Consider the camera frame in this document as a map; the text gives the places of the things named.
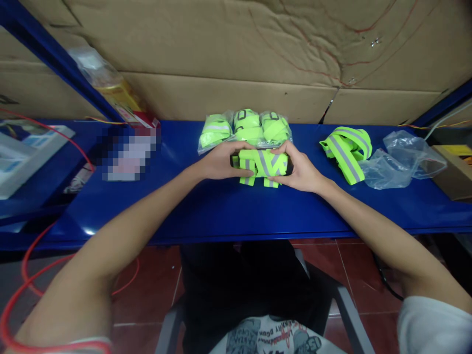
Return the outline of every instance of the white t-shirt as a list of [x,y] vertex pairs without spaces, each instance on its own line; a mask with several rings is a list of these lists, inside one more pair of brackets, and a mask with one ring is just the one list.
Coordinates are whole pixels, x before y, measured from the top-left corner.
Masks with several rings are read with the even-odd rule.
[[[89,338],[88,340],[106,338]],[[398,318],[401,354],[471,354],[472,315],[423,296],[405,299]],[[250,317],[210,354],[343,354],[344,351],[297,321]]]

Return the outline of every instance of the white sleeve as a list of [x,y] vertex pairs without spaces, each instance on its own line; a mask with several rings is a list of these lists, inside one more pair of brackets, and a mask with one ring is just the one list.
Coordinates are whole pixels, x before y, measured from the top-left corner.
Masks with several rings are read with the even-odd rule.
[[472,353],[472,315],[423,296],[403,302],[398,318],[401,354]]

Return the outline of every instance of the plastic bag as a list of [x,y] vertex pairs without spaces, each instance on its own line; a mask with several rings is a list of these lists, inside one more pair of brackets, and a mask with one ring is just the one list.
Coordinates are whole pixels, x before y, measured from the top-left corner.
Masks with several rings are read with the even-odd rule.
[[394,159],[412,171],[413,178],[432,178],[447,167],[446,160],[423,138],[405,130],[388,134],[383,143]]
[[369,187],[379,190],[405,188],[412,178],[431,178],[447,167],[446,160],[423,138],[405,130],[390,133],[383,142],[388,153],[378,149],[370,160],[359,161]]
[[286,140],[293,143],[292,130],[286,117],[271,111],[262,112],[260,117],[264,141],[257,144],[258,148],[278,148]]
[[224,141],[235,141],[232,127],[233,112],[213,114],[206,117],[205,125],[198,140],[198,155],[201,155]]
[[261,118],[251,109],[243,109],[234,114],[235,135],[238,140],[257,146],[264,140]]

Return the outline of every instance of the hand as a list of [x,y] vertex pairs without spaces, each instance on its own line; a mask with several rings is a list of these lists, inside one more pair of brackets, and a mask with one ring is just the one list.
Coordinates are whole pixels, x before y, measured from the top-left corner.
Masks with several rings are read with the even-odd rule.
[[278,149],[271,150],[275,155],[286,152],[294,164],[294,170],[289,176],[269,177],[270,180],[285,184],[303,192],[319,194],[334,182],[323,176],[308,159],[306,154],[298,151],[292,142],[286,140]]
[[249,170],[239,170],[231,167],[230,156],[242,149],[255,147],[245,141],[224,142],[215,147],[207,156],[195,163],[198,176],[209,179],[224,179],[229,177],[251,177],[254,173]]

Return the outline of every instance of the black pants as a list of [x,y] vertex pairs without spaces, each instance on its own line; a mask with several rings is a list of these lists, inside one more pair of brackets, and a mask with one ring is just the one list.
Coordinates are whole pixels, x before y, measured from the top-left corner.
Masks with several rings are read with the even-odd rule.
[[180,247],[185,285],[185,354],[208,354],[240,321],[272,315],[309,326],[317,289],[287,240]]

